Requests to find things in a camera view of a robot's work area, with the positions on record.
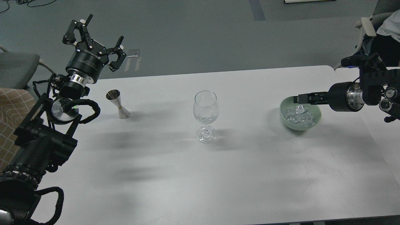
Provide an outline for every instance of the stainless steel jigger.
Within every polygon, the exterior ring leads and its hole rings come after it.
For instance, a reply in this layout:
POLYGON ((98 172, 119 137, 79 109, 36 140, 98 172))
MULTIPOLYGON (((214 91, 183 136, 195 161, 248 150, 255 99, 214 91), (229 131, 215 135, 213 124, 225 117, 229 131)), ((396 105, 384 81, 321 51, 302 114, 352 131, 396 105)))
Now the stainless steel jigger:
POLYGON ((106 98, 118 107, 118 114, 120 119, 126 119, 130 116, 130 112, 121 105, 121 93, 118 90, 111 90, 107 92, 106 98))

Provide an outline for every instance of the plaid fabric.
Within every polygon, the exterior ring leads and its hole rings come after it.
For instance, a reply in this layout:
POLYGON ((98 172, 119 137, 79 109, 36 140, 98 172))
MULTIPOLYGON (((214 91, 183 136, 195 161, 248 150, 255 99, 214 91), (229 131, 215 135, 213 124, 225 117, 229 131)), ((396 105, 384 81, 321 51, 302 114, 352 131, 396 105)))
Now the plaid fabric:
POLYGON ((13 134, 36 101, 26 90, 0 88, 0 171, 3 170, 19 149, 14 145, 13 134))

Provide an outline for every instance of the white table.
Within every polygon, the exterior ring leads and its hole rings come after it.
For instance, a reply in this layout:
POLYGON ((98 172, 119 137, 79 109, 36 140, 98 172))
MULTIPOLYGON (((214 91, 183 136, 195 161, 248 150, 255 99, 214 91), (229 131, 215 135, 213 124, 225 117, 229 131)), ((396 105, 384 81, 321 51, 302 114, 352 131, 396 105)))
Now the white table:
MULTIPOLYGON (((307 132, 286 128, 288 96, 339 82, 328 66, 99 80, 101 115, 80 125, 78 146, 40 188, 60 186, 59 225, 288 223, 400 214, 400 186, 358 113, 321 106, 307 132), (120 120, 105 98, 121 91, 120 120), (192 105, 216 93, 218 140, 202 144, 192 105)), ((81 109, 82 114, 91 114, 81 109)), ((66 127, 57 126, 58 130, 66 127)), ((33 219, 53 215, 44 196, 33 219)))
MULTIPOLYGON (((336 73, 341 82, 353 81, 359 77, 358 68, 338 68, 336 73)), ((383 119, 389 115, 382 112, 379 106, 364 105, 357 113, 367 126, 397 182, 400 183, 399 121, 385 123, 383 119)))

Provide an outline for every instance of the bowl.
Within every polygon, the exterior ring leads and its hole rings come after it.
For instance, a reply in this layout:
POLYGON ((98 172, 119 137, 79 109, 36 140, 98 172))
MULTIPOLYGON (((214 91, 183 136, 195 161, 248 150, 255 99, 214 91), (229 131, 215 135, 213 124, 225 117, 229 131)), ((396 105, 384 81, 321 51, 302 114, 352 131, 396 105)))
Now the bowl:
POLYGON ((293 96, 285 98, 280 103, 279 115, 280 115, 280 119, 282 120, 283 124, 285 124, 287 127, 289 127, 292 130, 295 130, 295 131, 306 131, 312 127, 315 127, 321 121, 321 110, 317 105, 293 103, 293 96), (304 105, 304 107, 307 108, 308 111, 313 115, 314 125, 312 125, 311 127, 300 127, 299 125, 292 124, 288 120, 285 119, 285 117, 282 115, 282 111, 285 111, 286 109, 289 109, 289 108, 294 108, 298 105, 304 105))

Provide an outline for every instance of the chair armrest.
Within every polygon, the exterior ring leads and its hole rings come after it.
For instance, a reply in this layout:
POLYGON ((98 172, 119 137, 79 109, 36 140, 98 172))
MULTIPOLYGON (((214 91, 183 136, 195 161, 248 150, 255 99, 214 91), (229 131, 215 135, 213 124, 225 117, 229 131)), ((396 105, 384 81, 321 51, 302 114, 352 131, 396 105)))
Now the chair armrest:
POLYGON ((1 45, 0 45, 0 49, 1 49, 3 52, 8 52, 8 50, 7 50, 5 47, 1 46, 1 45))
POLYGON ((372 22, 370 21, 369 18, 362 17, 361 24, 362 24, 362 27, 367 36, 376 37, 376 32, 375 32, 374 26, 372 25, 372 22))

